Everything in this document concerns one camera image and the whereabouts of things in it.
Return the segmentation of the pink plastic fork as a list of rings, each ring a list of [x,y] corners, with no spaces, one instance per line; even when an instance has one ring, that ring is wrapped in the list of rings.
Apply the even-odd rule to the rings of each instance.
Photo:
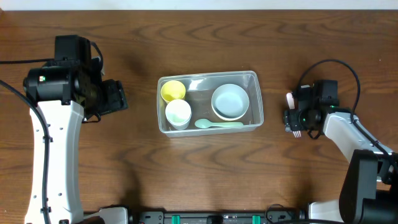
[[[295,103],[294,103],[294,98],[293,98],[293,96],[292,96],[292,93],[287,93],[287,94],[286,94],[286,99],[287,99],[287,104],[288,104],[289,108],[290,108],[291,110],[293,110],[293,109],[295,108]],[[302,137],[300,131],[292,131],[292,133],[293,133],[293,135],[294,135],[296,138],[301,138],[301,137]]]

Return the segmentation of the yellow plastic cup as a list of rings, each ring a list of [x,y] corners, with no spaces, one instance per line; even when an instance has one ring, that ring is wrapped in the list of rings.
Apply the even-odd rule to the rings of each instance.
[[[160,89],[160,95],[166,103],[173,100],[184,100],[185,94],[185,85],[177,80],[167,81]]]

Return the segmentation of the white plastic cup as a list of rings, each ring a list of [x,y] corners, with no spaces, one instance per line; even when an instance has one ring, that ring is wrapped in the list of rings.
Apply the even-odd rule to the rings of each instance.
[[[187,124],[192,117],[192,109],[185,100],[172,100],[165,109],[167,121],[174,126]]]

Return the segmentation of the grey plastic bowl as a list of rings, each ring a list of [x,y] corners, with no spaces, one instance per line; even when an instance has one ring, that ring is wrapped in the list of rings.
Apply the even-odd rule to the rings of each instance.
[[[211,107],[219,110],[232,110],[242,108],[248,110],[249,97],[246,91],[235,84],[219,86],[212,94]]]

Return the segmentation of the mint green plastic spoon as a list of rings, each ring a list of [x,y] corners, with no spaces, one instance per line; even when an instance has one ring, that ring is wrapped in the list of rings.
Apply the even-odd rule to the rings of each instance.
[[[216,127],[216,128],[234,128],[234,127],[239,127],[243,126],[242,122],[212,122],[208,119],[198,119],[195,121],[195,126],[197,128],[211,128],[211,127]]]

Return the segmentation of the white plastic bowl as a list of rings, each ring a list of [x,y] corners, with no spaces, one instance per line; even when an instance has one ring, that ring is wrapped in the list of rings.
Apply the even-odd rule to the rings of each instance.
[[[236,121],[242,118],[247,111],[242,108],[232,110],[219,110],[218,108],[213,108],[213,112],[224,121]]]

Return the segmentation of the grey plastic cup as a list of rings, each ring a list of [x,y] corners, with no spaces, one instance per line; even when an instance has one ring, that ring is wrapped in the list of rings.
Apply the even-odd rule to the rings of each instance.
[[[176,130],[178,130],[178,131],[181,131],[181,130],[184,130],[184,129],[187,129],[187,128],[188,128],[189,122],[187,122],[187,123],[171,124],[171,125],[172,125],[172,127],[173,127],[174,129],[176,129]]]

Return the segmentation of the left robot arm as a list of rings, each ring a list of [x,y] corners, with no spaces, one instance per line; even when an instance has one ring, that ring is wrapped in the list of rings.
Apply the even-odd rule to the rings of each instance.
[[[82,124],[128,107],[120,81],[103,80],[103,56],[79,35],[55,38],[55,57],[33,68],[23,86],[33,107],[32,191],[25,223],[89,222],[80,201],[78,142]]]

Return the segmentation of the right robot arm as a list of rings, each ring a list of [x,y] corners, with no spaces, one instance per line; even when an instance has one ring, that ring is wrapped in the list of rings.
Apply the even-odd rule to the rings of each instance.
[[[311,220],[397,223],[397,154],[381,144],[350,110],[339,107],[338,83],[317,80],[286,94],[284,125],[296,138],[326,136],[349,162],[337,200],[313,202]]]

